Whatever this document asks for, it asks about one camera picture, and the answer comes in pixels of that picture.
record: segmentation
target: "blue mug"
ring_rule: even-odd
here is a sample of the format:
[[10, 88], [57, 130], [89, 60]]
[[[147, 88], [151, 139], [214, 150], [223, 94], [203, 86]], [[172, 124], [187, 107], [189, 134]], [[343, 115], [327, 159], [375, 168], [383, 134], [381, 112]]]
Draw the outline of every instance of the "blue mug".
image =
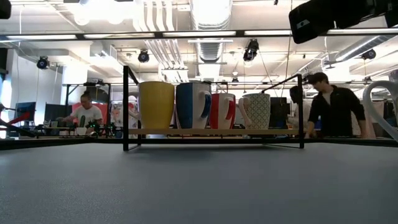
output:
[[211, 106], [211, 86], [182, 83], [175, 89], [175, 112], [179, 128], [204, 129]]

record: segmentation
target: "mug rack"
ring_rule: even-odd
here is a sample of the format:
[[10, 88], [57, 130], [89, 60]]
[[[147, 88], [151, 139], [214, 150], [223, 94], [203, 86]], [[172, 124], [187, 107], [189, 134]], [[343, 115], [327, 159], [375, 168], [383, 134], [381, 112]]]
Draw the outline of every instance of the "mug rack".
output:
[[[129, 78], [131, 78], [136, 85], [139, 84], [134, 72], [128, 67], [123, 68], [123, 126], [128, 127], [129, 123]], [[277, 144], [277, 143], [298, 143], [298, 148], [304, 148], [304, 128], [303, 128], [303, 91], [302, 91], [302, 76], [301, 74], [294, 75], [282, 82], [276, 83], [271, 87], [262, 90], [275, 88], [290, 80], [297, 79], [297, 86], [299, 91], [300, 101], [298, 102], [298, 129], [141, 129], [141, 123], [138, 121], [138, 129], [123, 129], [123, 151], [130, 151], [137, 149], [142, 144]], [[136, 139], [129, 139], [129, 134], [136, 134]], [[146, 139], [143, 135], [146, 134], [161, 134], [161, 135], [196, 135], [204, 136], [203, 138], [180, 138], [180, 139]], [[221, 136], [221, 138], [206, 138], [206, 136]], [[250, 135], [258, 136], [258, 138], [222, 138], [229, 135]], [[275, 135], [295, 135], [296, 139], [292, 138], [266, 138], [265, 136]], [[129, 144], [135, 144], [134, 147], [129, 147]]]

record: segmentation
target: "gray table surface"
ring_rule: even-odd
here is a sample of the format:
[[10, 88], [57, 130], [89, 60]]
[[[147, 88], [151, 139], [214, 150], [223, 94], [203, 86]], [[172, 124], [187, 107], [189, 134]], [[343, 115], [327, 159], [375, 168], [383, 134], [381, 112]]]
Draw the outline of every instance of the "gray table surface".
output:
[[398, 223], [398, 149], [0, 151], [0, 223]]

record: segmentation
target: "black shirt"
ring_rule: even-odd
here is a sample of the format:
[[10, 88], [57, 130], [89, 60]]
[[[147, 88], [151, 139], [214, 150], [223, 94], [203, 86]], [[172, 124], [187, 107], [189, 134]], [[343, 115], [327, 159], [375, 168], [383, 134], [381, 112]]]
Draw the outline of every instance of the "black shirt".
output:
[[358, 121], [365, 120], [363, 106], [350, 89], [332, 87], [330, 105], [322, 93], [314, 97], [308, 121], [316, 123], [321, 116], [323, 136], [352, 136], [351, 111]]

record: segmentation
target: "mug handle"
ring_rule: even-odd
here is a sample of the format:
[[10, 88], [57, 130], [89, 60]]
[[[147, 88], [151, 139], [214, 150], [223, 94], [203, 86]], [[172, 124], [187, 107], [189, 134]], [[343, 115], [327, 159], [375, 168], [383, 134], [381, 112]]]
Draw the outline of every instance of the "mug handle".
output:
[[225, 119], [231, 119], [232, 116], [233, 116], [233, 110], [234, 110], [234, 107], [235, 107], [235, 102], [234, 102], [234, 99], [232, 99], [231, 97], [227, 97], [227, 98], [225, 98], [225, 100], [229, 104], [228, 112], [226, 114]]
[[239, 106], [239, 110], [242, 114], [243, 120], [244, 120], [244, 125], [246, 127], [251, 125], [251, 120], [248, 117], [248, 114], [246, 113], [246, 109], [244, 108], [245, 105], [250, 105], [250, 99], [247, 97], [242, 97], [239, 99], [238, 101], [238, 106]]
[[211, 94], [209, 91], [201, 91], [201, 95], [205, 96], [205, 107], [203, 108], [203, 112], [201, 113], [201, 118], [207, 118], [210, 113], [210, 106], [211, 106]]
[[[129, 92], [129, 96], [134, 96], [135, 98], [137, 98], [138, 101], [138, 92], [134, 91], [134, 92]], [[132, 116], [133, 118], [137, 119], [138, 121], [140, 120], [140, 116], [139, 113], [134, 113], [133, 111], [129, 110], [129, 115]]]
[[372, 89], [375, 87], [384, 87], [388, 91], [390, 91], [391, 95], [394, 96], [397, 93], [397, 84], [392, 83], [390, 81], [376, 81], [368, 85], [363, 91], [363, 100], [364, 100], [364, 107], [366, 111], [380, 124], [384, 130], [386, 130], [392, 138], [394, 138], [398, 142], [398, 132], [395, 128], [393, 128], [379, 113], [376, 111], [375, 107], [373, 106], [373, 102], [371, 99], [371, 92]]

